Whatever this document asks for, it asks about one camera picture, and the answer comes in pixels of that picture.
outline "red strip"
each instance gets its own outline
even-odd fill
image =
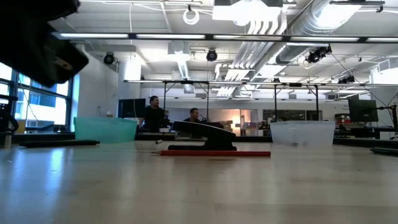
[[[163,150],[161,156],[261,156],[270,157],[269,151],[189,151],[189,150]]]

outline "person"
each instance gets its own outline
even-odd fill
[[[164,110],[159,108],[157,96],[151,96],[149,104],[150,106],[145,108],[145,117],[139,119],[139,127],[141,128],[143,121],[145,121],[143,128],[149,129],[150,132],[159,132],[160,124],[164,120]]]
[[[190,117],[185,119],[184,121],[200,123],[200,120],[198,119],[198,117],[199,117],[198,108],[192,108],[189,112],[190,112]]]

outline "translucent bin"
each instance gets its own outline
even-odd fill
[[[331,146],[334,121],[281,121],[271,123],[272,142],[303,146]]]
[[[101,143],[133,141],[137,121],[121,118],[74,118],[77,140],[97,140]]]

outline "teal plastic bin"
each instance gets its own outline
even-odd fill
[[[74,118],[76,140],[97,140],[101,143],[133,141],[137,121],[121,118]]]

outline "computer monitor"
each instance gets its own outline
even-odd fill
[[[145,99],[119,100],[118,118],[143,118]]]
[[[376,100],[348,100],[351,122],[378,122]]]

